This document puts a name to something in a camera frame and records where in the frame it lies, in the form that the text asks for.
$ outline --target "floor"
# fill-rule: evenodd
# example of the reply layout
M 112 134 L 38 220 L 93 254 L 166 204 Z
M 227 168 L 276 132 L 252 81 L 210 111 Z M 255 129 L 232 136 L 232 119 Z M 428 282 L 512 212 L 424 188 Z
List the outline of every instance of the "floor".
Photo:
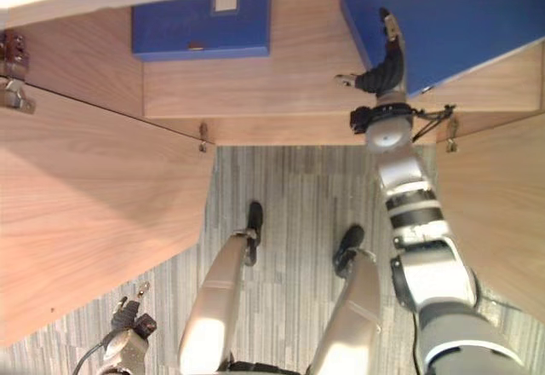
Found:
M 434 147 L 419 151 L 434 174 Z M 117 300 L 149 280 L 141 311 L 159 329 L 150 338 L 147 373 L 176 374 L 180 335 L 199 283 L 230 232 L 244 226 L 249 201 L 258 199 L 265 209 L 263 242 L 257 264 L 244 271 L 234 356 L 305 371 L 342 286 L 330 256 L 345 229 L 358 222 L 366 229 L 364 247 L 381 269 L 383 326 L 374 373 L 413 374 L 412 319 L 393 295 L 391 230 L 373 175 L 362 147 L 219 148 L 199 244 L 0 352 L 4 368 L 10 374 L 72 373 L 107 333 Z M 545 373 L 545 326 L 484 293 L 481 311 L 531 374 Z M 98 363 L 93 356 L 80 373 L 94 373 Z

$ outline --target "cabinet door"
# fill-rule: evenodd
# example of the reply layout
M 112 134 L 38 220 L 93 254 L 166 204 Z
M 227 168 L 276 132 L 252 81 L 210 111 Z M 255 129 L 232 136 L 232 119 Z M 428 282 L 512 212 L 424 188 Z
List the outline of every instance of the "cabinet door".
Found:
M 438 145 L 439 193 L 469 265 L 545 322 L 545 114 Z
M 0 110 L 2 344 L 198 240 L 214 147 L 26 86 Z

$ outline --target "black cable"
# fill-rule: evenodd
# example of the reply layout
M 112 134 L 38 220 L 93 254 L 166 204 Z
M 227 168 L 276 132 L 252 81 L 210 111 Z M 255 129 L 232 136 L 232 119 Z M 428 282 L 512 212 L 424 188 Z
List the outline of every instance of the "black cable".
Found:
M 102 347 L 102 342 L 100 341 L 98 344 L 96 344 L 93 348 L 91 348 L 89 351 L 87 351 L 85 353 L 84 356 L 82 356 L 82 359 L 79 360 L 79 362 L 77 363 L 76 367 L 74 368 L 74 372 L 72 372 L 72 375 L 78 375 L 79 374 L 79 370 L 82 368 L 83 364 L 85 363 L 85 361 L 92 355 L 94 354 L 97 350 L 100 349 L 100 347 Z
M 429 122 L 425 124 L 416 134 L 413 136 L 412 141 L 418 141 L 429 131 L 437 128 L 443 121 L 450 118 L 454 112 L 455 105 L 445 105 L 443 111 L 437 112 L 425 112 L 423 109 L 420 111 L 413 109 L 413 115 L 418 118 L 427 119 Z
M 412 342 L 412 363 L 415 365 L 416 375 L 421 375 L 420 368 L 418 367 L 418 360 L 416 358 L 416 342 L 418 341 L 418 324 L 416 324 L 416 314 L 412 315 L 412 322 L 415 325 L 415 337 Z

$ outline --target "blue box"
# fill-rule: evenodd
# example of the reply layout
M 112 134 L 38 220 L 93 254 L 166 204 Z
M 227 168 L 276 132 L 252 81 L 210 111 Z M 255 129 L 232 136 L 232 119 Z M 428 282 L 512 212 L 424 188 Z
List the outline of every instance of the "blue box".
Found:
M 404 34 L 410 96 L 545 38 L 545 0 L 341 0 L 367 69 L 385 55 L 380 7 Z
M 133 7 L 132 50 L 143 61 L 269 55 L 271 0 L 238 0 L 215 11 L 215 0 L 170 0 Z

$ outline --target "door hinge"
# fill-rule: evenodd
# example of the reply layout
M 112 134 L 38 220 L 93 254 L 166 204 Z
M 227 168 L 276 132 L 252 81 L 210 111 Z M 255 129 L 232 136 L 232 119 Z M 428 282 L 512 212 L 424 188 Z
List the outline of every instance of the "door hinge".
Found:
M 36 103 L 23 90 L 28 67 L 25 38 L 13 30 L 0 32 L 0 107 L 34 113 Z

